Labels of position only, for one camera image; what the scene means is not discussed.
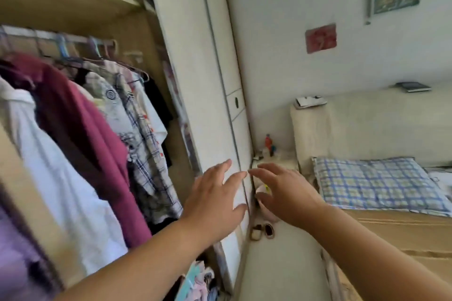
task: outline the purple garment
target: purple garment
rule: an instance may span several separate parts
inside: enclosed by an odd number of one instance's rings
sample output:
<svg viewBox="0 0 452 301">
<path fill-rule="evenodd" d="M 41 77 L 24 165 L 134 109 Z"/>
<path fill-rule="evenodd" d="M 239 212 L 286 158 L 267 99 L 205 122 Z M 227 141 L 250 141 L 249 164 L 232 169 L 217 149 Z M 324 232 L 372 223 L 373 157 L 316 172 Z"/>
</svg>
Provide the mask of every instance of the purple garment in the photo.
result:
<svg viewBox="0 0 452 301">
<path fill-rule="evenodd" d="M 46 275 L 46 264 L 0 207 L 0 300 L 44 301 L 54 298 L 57 290 Z"/>
</svg>

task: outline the plaid pillowcase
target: plaid pillowcase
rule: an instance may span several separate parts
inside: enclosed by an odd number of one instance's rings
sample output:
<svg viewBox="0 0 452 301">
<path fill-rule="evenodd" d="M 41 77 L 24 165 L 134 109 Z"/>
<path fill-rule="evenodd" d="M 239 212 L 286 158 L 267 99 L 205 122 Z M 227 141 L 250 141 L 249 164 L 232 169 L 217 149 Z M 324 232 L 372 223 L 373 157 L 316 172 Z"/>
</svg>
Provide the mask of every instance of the plaid pillowcase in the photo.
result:
<svg viewBox="0 0 452 301">
<path fill-rule="evenodd" d="M 452 217 L 452 202 L 413 158 L 314 158 L 323 199 L 344 209 L 387 209 Z"/>
</svg>

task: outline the shelf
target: shelf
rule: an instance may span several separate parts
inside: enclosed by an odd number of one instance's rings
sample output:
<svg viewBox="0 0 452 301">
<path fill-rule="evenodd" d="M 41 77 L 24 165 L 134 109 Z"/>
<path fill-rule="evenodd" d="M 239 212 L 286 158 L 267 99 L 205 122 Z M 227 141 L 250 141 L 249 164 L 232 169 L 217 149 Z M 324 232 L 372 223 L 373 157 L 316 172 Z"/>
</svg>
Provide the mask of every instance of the shelf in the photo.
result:
<svg viewBox="0 0 452 301">
<path fill-rule="evenodd" d="M 76 33 L 140 8 L 134 0 L 0 0 L 0 23 Z"/>
</svg>

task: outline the tiled floor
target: tiled floor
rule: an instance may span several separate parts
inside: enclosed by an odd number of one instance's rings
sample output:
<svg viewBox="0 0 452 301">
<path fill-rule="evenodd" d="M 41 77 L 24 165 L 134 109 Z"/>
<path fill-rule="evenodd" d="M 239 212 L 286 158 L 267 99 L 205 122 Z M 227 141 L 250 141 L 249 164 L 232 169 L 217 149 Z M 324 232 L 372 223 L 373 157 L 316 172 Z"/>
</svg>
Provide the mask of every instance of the tiled floor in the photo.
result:
<svg viewBox="0 0 452 301">
<path fill-rule="evenodd" d="M 331 301 L 318 243 L 283 222 L 274 229 L 274 239 L 250 243 L 238 300 Z"/>
</svg>

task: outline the headboard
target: headboard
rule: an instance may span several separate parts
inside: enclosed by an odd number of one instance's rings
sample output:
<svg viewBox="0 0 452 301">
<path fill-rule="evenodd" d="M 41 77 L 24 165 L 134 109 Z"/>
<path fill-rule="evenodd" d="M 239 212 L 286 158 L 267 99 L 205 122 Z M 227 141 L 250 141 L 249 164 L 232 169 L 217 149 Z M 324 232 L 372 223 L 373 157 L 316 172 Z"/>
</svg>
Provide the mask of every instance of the headboard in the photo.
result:
<svg viewBox="0 0 452 301">
<path fill-rule="evenodd" d="M 424 167 L 452 161 L 452 81 L 431 92 L 399 88 L 347 93 L 305 110 L 291 106 L 297 159 L 312 173 L 313 156 L 342 159 L 414 157 Z"/>
</svg>

